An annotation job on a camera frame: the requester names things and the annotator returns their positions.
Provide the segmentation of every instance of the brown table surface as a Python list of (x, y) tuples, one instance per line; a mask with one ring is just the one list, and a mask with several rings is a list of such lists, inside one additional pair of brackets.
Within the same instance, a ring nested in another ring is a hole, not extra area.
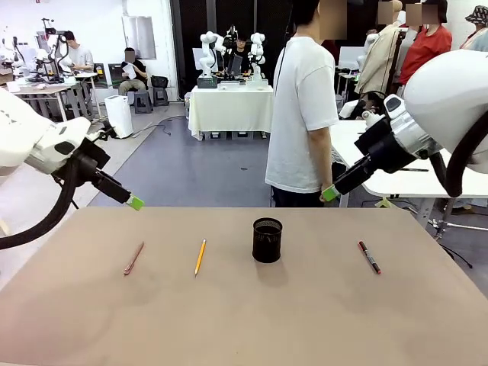
[[(251, 255), (259, 217), (284, 225), (273, 265)], [(0, 292), (0, 361), (483, 366), (488, 301), (401, 210), (88, 208)]]

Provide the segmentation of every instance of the floor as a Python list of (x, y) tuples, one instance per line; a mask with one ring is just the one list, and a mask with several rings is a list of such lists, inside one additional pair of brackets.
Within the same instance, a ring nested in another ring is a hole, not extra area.
[[(183, 104), (157, 107), (152, 114), (133, 114), (134, 132), (151, 127), (168, 117), (182, 114), (185, 114)], [(100, 124), (95, 124), (91, 127), (90, 132), (95, 132), (100, 128)], [(99, 141), (98, 144), (111, 156), (111, 160), (105, 166), (104, 171), (113, 175), (151, 134), (154, 128), (144, 130), (135, 138)], [(97, 193), (98, 191), (91, 185), (84, 185), (76, 191), (74, 201), (80, 207), (85, 207)], [(3, 184), (0, 184), (0, 217), (8, 224), (13, 233), (18, 233), (41, 221), (54, 205), (58, 195), (59, 187), (49, 175), (40, 174), (24, 164), (14, 174), (10, 175)], [(64, 220), (74, 210), (71, 207)], [(52, 233), (21, 247), (0, 251), (0, 290)]]
[[(183, 117), (162, 123), (165, 128), (154, 130), (115, 175), (147, 206), (269, 207), (270, 190), (264, 183), (267, 140), (198, 142), (190, 136)], [(373, 207), (376, 201), (377, 197), (358, 188), (351, 193), (349, 206)], [(99, 194), (91, 205), (113, 207), (119, 203)], [(418, 207), (419, 201), (405, 200), (397, 206)], [(488, 215), (487, 209), (477, 208), (477, 212)], [(433, 217), (440, 218), (441, 214), (436, 210)], [(452, 217), (451, 221), (488, 228), (488, 217), (481, 215)], [(456, 259), (488, 297), (486, 235), (473, 230), (448, 229), (442, 243), (474, 265), (469, 269)]]

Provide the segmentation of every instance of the black pants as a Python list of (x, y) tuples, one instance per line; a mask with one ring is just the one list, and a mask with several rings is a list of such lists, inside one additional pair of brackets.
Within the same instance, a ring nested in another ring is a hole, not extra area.
[[(332, 178), (334, 181), (344, 172), (344, 165), (336, 162), (332, 164)], [(276, 187), (272, 187), (272, 189), (276, 207), (323, 207), (319, 191), (316, 193), (294, 193), (283, 191)]]

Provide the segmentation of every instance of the pen holder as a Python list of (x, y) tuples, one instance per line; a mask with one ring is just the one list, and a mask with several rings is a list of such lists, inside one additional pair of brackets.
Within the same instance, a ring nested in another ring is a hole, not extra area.
[(281, 257), (281, 231), (283, 225), (268, 217), (256, 220), (253, 225), (252, 256), (261, 263), (273, 263)]

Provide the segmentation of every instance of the white wall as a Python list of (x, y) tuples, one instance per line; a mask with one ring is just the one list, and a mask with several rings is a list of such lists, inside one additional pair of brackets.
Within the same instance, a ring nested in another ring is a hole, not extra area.
[(452, 49), (458, 50), (467, 36), (474, 32), (474, 25), (466, 21), (476, 5), (488, 6), (487, 0), (448, 0), (448, 23), (452, 33)]
[[(0, 0), (0, 29), (8, 26), (19, 42), (34, 46), (34, 35), (43, 30), (41, 18), (54, 19), (53, 26), (60, 31), (72, 31), (78, 42), (93, 53), (96, 63), (124, 61), (123, 0)], [(177, 76), (172, 19), (169, 0), (127, 0), (128, 15), (152, 17), (156, 60), (143, 61), (149, 74), (169, 78), (168, 94), (176, 100)], [(116, 90), (98, 89), (104, 98), (117, 94)]]

